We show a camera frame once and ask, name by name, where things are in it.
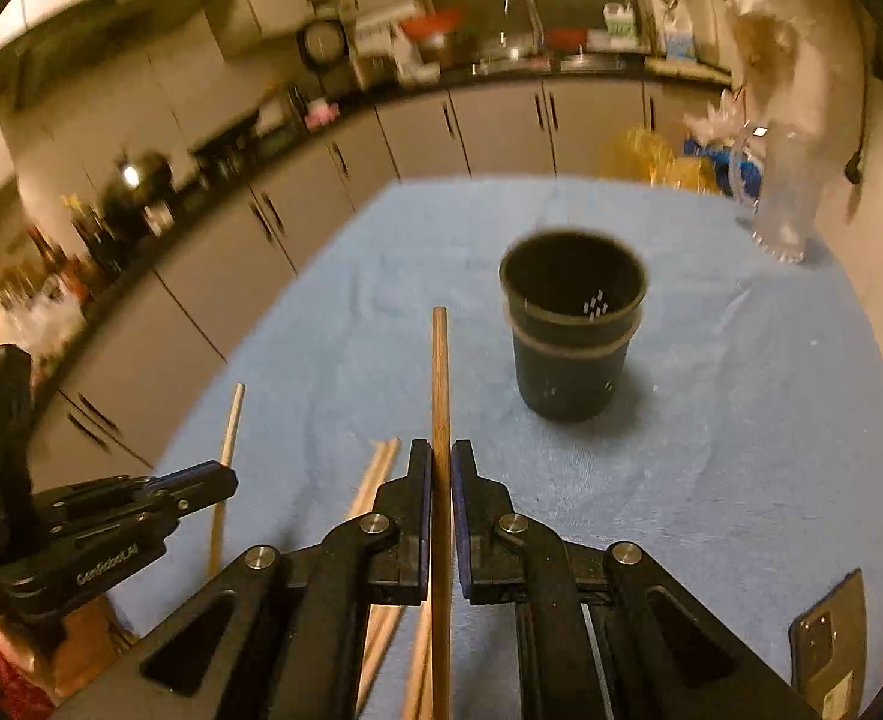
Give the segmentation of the black rice cooker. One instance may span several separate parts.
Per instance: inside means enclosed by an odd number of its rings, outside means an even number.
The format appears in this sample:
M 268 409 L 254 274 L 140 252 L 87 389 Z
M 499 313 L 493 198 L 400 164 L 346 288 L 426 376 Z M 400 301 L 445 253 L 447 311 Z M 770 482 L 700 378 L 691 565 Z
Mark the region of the black rice cooker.
M 339 20 L 313 20 L 297 32 L 297 46 L 305 67 L 326 71 L 349 57 L 349 39 Z

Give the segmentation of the glass pot lid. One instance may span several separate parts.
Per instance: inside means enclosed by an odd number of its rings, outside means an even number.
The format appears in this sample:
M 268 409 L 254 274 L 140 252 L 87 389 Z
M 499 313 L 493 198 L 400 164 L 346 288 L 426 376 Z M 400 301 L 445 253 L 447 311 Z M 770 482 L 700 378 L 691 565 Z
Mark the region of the glass pot lid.
M 499 32 L 477 44 L 477 60 L 481 64 L 521 62 L 537 54 L 539 44 L 531 32 Z

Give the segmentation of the blue towel table cloth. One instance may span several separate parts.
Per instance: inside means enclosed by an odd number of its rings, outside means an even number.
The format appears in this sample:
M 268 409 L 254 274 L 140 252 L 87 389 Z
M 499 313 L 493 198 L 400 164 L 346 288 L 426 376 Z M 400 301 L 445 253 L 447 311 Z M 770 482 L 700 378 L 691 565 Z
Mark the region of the blue towel table cloth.
M 608 232 L 648 271 L 614 396 L 578 424 L 518 394 L 498 266 L 544 227 Z M 430 431 L 430 316 L 448 312 L 451 427 L 563 538 L 640 544 L 778 673 L 791 621 L 864 580 L 883 684 L 883 360 L 842 266 L 759 249 L 716 195 L 576 179 L 388 188 L 233 351 L 162 472 L 215 457 L 245 388 L 229 556 L 341 522 L 380 440 Z

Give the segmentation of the clear glass mug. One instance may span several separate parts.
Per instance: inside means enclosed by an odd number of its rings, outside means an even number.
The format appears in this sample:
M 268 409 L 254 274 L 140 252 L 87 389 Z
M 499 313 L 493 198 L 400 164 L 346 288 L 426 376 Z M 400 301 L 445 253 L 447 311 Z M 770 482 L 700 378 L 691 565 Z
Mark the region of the clear glass mug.
M 741 176 L 750 138 L 764 142 L 761 188 L 753 199 Z M 729 152 L 732 196 L 752 211 L 750 235 L 770 257 L 783 263 L 801 263 L 814 236 L 824 183 L 821 138 L 794 124 L 747 121 Z

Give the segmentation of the wooden chopstick pair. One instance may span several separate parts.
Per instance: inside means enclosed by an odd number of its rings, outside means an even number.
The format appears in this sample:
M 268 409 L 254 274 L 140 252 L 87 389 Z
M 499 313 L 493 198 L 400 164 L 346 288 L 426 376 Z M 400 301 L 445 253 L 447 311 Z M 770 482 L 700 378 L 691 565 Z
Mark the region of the wooden chopstick pair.
M 394 442 L 394 458 L 396 458 L 400 451 L 401 441 L 397 437 L 388 440 L 393 440 Z M 398 627 L 402 612 L 403 610 L 396 608 L 396 606 L 375 605 L 371 608 L 367 633 L 365 634 L 364 656 L 362 656 L 362 671 L 360 671 L 359 694 L 357 694 L 355 715 L 360 715 L 362 710 L 364 710 L 368 694 L 370 694 L 371 688 L 375 684 L 375 679 L 377 679 L 378 671 L 380 671 L 383 660 L 385 660 L 386 652 L 388 652 L 389 644 L 393 640 L 394 631 Z
M 362 483 L 360 483 L 359 489 L 357 489 L 357 493 L 355 493 L 354 500 L 352 500 L 352 505 L 350 505 L 349 510 L 347 511 L 347 520 L 352 520 L 352 518 L 360 517 L 360 515 L 364 515 L 371 511 L 378 488 L 380 488 L 380 484 L 385 481 L 389 468 L 391 468 L 391 463 L 393 463 L 393 458 L 393 440 L 377 442 L 377 444 L 375 444 L 375 452 L 373 452 L 373 455 L 370 458 L 370 463 L 368 463 L 368 468 L 362 478 Z

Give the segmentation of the red basin in sink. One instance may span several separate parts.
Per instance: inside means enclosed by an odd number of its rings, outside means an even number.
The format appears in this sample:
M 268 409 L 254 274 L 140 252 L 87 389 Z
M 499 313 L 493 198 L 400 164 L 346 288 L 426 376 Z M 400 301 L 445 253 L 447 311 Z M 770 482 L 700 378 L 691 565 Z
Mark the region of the red basin in sink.
M 546 47 L 557 54 L 578 54 L 586 49 L 588 31 L 585 28 L 547 28 Z

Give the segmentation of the yellow plastic bag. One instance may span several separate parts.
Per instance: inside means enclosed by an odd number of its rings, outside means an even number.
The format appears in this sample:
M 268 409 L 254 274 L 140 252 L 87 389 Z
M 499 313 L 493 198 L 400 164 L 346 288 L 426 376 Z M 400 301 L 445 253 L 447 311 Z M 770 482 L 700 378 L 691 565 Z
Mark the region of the yellow plastic bag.
M 629 128 L 615 138 L 601 158 L 601 176 L 651 187 L 720 193 L 708 158 L 677 154 L 665 137 L 645 127 Z

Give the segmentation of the wooden cutting board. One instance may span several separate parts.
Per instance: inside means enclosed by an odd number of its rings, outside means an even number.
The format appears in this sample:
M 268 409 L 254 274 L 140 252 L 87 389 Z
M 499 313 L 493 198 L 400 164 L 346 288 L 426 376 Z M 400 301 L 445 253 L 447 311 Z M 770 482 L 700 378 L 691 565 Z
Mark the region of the wooden cutting board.
M 681 82 L 708 83 L 716 86 L 731 86 L 732 76 L 728 70 L 721 70 L 713 65 L 700 64 L 690 60 L 661 59 L 647 57 L 645 70 L 653 73 L 656 78 L 671 78 Z

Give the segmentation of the red bowl on pot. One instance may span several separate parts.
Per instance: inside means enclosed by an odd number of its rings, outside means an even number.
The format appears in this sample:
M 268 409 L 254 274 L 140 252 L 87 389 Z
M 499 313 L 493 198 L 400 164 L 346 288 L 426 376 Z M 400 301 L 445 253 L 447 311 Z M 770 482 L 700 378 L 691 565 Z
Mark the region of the red bowl on pot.
M 459 8 L 444 8 L 410 16 L 400 23 L 400 30 L 411 43 L 423 43 L 437 34 L 450 34 L 458 29 L 462 21 Z

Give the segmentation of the white detergent bottle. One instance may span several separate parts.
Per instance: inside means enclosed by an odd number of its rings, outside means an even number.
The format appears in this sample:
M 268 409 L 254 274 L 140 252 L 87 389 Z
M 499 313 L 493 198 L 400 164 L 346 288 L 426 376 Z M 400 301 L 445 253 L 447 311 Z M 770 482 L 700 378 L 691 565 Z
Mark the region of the white detergent bottle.
M 638 31 L 636 31 L 635 11 L 630 2 L 625 4 L 609 2 L 602 7 L 602 15 L 608 31 L 609 43 L 613 46 L 636 43 Z

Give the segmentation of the blue label bottle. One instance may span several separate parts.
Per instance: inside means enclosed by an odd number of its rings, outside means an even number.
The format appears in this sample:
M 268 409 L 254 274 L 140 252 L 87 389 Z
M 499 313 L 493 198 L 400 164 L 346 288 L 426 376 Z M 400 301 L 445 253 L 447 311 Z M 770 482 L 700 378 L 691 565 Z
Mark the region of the blue label bottle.
M 679 62 L 695 62 L 697 46 L 693 39 L 693 27 L 690 18 L 684 13 L 666 13 L 661 28 L 665 55 L 668 59 Z

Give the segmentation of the wooden chopstick under gripper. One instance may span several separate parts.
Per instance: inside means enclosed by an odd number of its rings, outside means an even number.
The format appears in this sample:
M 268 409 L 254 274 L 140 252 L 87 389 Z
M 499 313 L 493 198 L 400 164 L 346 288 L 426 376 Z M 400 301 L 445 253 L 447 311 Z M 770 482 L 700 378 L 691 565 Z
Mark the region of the wooden chopstick under gripper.
M 425 673 L 430 667 L 430 645 L 432 645 L 432 601 L 425 600 L 419 610 L 416 639 L 410 657 L 409 678 L 404 694 L 403 720 L 417 720 L 421 717 L 422 689 L 425 686 Z

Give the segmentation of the black utensil holder cup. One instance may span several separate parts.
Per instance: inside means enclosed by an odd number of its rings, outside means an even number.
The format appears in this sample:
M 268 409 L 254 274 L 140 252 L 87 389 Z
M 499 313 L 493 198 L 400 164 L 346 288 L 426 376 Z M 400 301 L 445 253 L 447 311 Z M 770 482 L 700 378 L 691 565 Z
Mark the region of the black utensil holder cup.
M 596 418 L 642 325 L 642 260 L 609 234 L 544 229 L 510 245 L 498 279 L 524 403 L 551 421 Z

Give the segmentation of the light wooden chopstick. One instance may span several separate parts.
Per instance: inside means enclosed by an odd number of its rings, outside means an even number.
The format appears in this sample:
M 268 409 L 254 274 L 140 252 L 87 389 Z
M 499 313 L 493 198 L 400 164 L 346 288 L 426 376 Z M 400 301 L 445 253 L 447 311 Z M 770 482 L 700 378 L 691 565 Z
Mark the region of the light wooden chopstick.
M 225 468 L 232 468 L 233 454 L 235 454 L 236 434 L 240 426 L 241 408 L 245 401 L 247 386 L 238 382 L 233 390 L 232 406 L 230 406 L 227 426 L 225 426 L 224 440 L 218 463 Z M 207 577 L 214 578 L 220 572 L 222 566 L 222 546 L 224 546 L 225 525 L 225 502 L 217 502 L 212 514 L 211 539 L 209 539 L 209 561 L 207 561 Z

